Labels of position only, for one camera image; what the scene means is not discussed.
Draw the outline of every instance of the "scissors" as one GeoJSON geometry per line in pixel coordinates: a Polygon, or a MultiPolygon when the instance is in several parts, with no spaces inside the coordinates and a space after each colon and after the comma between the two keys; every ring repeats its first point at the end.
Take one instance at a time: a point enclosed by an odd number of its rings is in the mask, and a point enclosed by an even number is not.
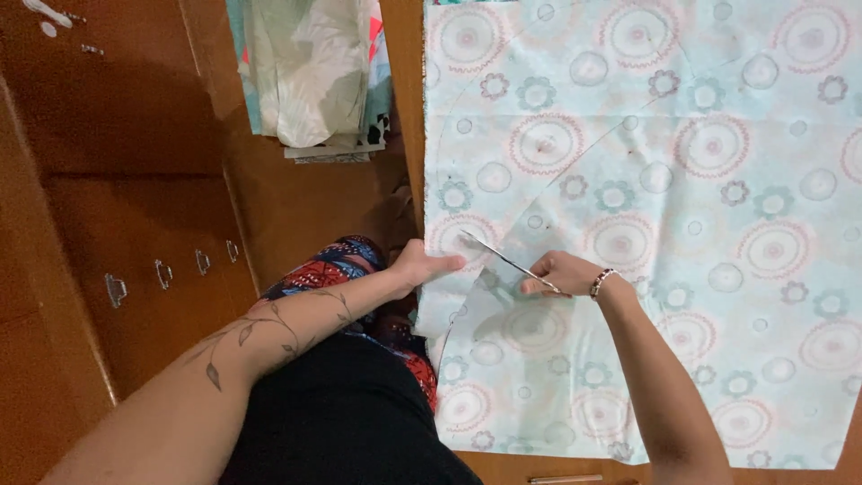
{"type": "Polygon", "coordinates": [[[541,282],[542,282],[543,284],[545,284],[547,287],[551,288],[551,291],[553,291],[554,293],[562,293],[562,291],[560,291],[560,289],[559,289],[559,288],[557,288],[557,287],[555,287],[553,284],[551,284],[551,282],[550,282],[550,281],[545,280],[544,278],[539,277],[537,274],[533,273],[533,272],[532,272],[532,271],[530,271],[529,269],[526,269],[526,268],[522,267],[521,265],[519,265],[518,263],[516,263],[516,262],[514,262],[514,261],[510,260],[509,258],[507,258],[506,256],[504,256],[502,253],[500,253],[500,251],[497,251],[496,249],[492,248],[492,247],[491,247],[491,246],[489,246],[488,244],[485,244],[485,243],[484,243],[481,239],[479,239],[478,237],[475,237],[473,234],[470,234],[469,232],[467,232],[466,230],[463,230],[463,229],[461,230],[461,232],[463,232],[464,234],[467,234],[467,235],[468,235],[469,237],[471,237],[474,241],[476,241],[476,242],[477,242],[477,243],[479,243],[479,244],[482,244],[482,245],[483,245],[483,246],[485,246],[487,249],[490,249],[490,250],[491,250],[491,252],[493,252],[495,255],[500,256],[500,259],[502,259],[503,261],[506,261],[508,264],[512,265],[512,266],[513,266],[515,269],[517,269],[518,271],[520,271],[520,272],[524,273],[525,275],[529,276],[530,278],[534,278],[534,279],[536,279],[536,280],[541,281],[541,282]]]}

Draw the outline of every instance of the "vine tattoo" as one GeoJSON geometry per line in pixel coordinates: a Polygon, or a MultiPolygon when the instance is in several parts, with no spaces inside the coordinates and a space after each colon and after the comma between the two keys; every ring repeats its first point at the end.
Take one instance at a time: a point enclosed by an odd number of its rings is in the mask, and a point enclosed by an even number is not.
{"type": "MultiPolygon", "coordinates": [[[[347,299],[344,298],[343,293],[338,293],[338,296],[334,294],[322,290],[322,289],[314,289],[309,290],[310,294],[318,295],[318,296],[327,296],[330,298],[335,298],[341,302],[344,306],[346,316],[341,313],[336,313],[339,319],[339,325],[334,329],[334,331],[338,331],[353,322],[353,315],[350,313],[350,309],[347,308],[347,299]]],[[[270,302],[269,309],[274,315],[275,318],[249,318],[247,315],[244,315],[234,321],[232,324],[228,325],[224,329],[206,337],[204,340],[198,343],[198,345],[202,345],[202,347],[192,353],[186,360],[185,364],[189,364],[194,362],[199,356],[202,356],[207,351],[209,351],[209,362],[206,367],[206,375],[210,382],[212,382],[213,386],[218,389],[219,392],[222,391],[222,384],[219,381],[218,369],[213,363],[213,355],[216,352],[216,347],[218,347],[219,343],[222,342],[224,337],[228,334],[232,333],[234,330],[242,327],[240,330],[238,343],[240,347],[242,344],[248,339],[250,335],[252,335],[252,331],[254,331],[254,326],[256,324],[262,323],[270,323],[276,324],[283,328],[285,328],[288,332],[288,338],[290,341],[288,343],[282,343],[281,348],[287,353],[287,356],[284,358],[285,362],[290,362],[293,359],[299,357],[301,354],[305,353],[306,350],[310,349],[314,346],[317,336],[313,336],[307,343],[301,344],[299,342],[299,336],[297,333],[288,325],[281,315],[278,314],[278,305],[275,304],[275,301],[270,302]]]]}

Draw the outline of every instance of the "bracelet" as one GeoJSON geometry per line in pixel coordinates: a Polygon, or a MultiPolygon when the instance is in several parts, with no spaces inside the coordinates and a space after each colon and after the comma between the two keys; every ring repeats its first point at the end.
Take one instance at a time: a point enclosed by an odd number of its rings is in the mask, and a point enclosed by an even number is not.
{"type": "Polygon", "coordinates": [[[593,301],[598,301],[598,290],[602,287],[602,282],[614,273],[616,273],[615,269],[608,268],[596,277],[596,280],[593,281],[593,286],[590,287],[590,298],[592,298],[593,301]]]}

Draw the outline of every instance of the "scissor blade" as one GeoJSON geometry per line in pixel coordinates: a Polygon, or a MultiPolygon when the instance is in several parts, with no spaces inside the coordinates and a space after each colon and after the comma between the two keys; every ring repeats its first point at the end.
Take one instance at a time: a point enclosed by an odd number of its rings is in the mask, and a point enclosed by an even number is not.
{"type": "Polygon", "coordinates": [[[545,279],[544,279],[544,278],[541,278],[540,276],[537,276],[535,273],[533,273],[533,272],[532,272],[532,271],[530,271],[529,269],[526,269],[525,267],[521,266],[520,264],[518,264],[518,263],[516,263],[516,262],[514,262],[514,261],[512,261],[512,260],[510,260],[509,258],[507,258],[506,256],[504,256],[504,255],[503,255],[503,253],[501,253],[500,251],[497,251],[496,249],[492,248],[492,247],[491,247],[491,246],[489,246],[487,243],[485,243],[484,241],[482,241],[482,240],[481,240],[481,239],[479,239],[478,237],[475,237],[475,236],[474,236],[473,234],[471,234],[470,232],[467,232],[466,230],[463,230],[463,229],[461,230],[461,232],[463,232],[464,234],[467,234],[469,237],[472,237],[474,241],[476,241],[476,242],[477,242],[477,243],[479,243],[479,244],[482,244],[483,246],[485,246],[487,249],[489,249],[489,250],[490,250],[492,253],[494,253],[495,255],[500,256],[500,259],[502,259],[503,261],[506,261],[508,264],[512,265],[512,267],[513,267],[513,268],[515,268],[515,269],[517,269],[518,271],[520,271],[520,272],[524,273],[525,275],[529,276],[530,278],[535,278],[536,280],[539,280],[539,281],[541,281],[542,283],[544,283],[544,284],[548,285],[549,287],[551,287],[551,288],[554,290],[554,292],[556,292],[556,293],[560,293],[560,290],[559,290],[557,287],[555,287],[555,286],[554,286],[554,285],[552,285],[551,283],[548,283],[547,281],[545,281],[545,279]]]}

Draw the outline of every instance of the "fabric pile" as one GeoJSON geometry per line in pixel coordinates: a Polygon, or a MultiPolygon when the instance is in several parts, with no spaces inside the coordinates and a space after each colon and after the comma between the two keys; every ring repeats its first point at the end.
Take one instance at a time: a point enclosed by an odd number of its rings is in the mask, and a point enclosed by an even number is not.
{"type": "Polygon", "coordinates": [[[389,131],[378,0],[226,0],[248,119],[297,163],[368,161],[389,131]]]}
{"type": "Polygon", "coordinates": [[[524,297],[468,230],[631,281],[732,466],[837,464],[862,386],[861,22],[853,0],[427,3],[426,247],[469,261],[416,321],[451,329],[445,444],[648,459],[597,306],[524,297]]]}

